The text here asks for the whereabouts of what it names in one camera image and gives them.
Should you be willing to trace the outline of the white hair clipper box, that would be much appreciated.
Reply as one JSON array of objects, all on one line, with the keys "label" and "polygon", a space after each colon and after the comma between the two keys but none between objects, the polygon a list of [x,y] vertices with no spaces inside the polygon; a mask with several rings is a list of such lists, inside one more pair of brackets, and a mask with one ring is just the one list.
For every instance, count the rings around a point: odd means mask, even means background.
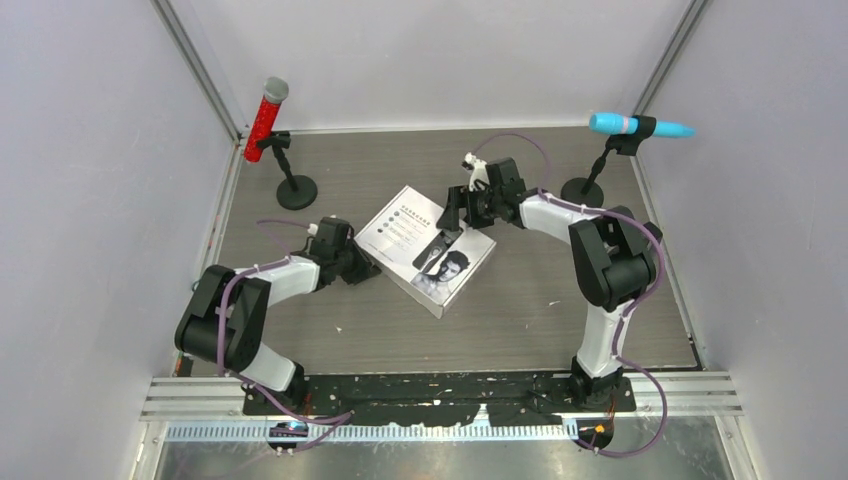
[{"label": "white hair clipper box", "polygon": [[406,185],[355,235],[382,272],[437,318],[496,247],[464,221],[456,231],[437,227],[442,213],[440,205]]}]

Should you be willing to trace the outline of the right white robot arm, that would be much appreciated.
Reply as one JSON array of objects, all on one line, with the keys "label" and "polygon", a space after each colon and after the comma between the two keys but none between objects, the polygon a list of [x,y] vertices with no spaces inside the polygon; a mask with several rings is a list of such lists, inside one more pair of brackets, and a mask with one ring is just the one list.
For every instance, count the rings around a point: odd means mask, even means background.
[{"label": "right white robot arm", "polygon": [[664,271],[660,231],[633,219],[624,207],[604,210],[529,189],[515,161],[486,162],[466,154],[467,184],[449,189],[437,226],[456,231],[502,220],[542,232],[571,249],[580,292],[588,303],[584,336],[572,359],[569,395],[584,410],[596,410],[620,386],[626,365],[623,340],[633,311]]}]

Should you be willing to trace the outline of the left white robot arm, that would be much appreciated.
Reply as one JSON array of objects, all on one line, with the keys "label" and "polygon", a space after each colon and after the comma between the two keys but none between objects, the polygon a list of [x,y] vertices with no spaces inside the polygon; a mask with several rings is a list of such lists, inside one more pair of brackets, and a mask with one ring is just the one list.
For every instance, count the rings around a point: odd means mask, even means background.
[{"label": "left white robot arm", "polygon": [[284,300],[317,292],[340,279],[357,285],[380,273],[354,241],[354,228],[324,217],[303,224],[304,248],[264,265],[205,269],[177,325],[178,351],[216,364],[268,391],[280,412],[298,412],[307,398],[304,367],[267,346],[267,312]]}]

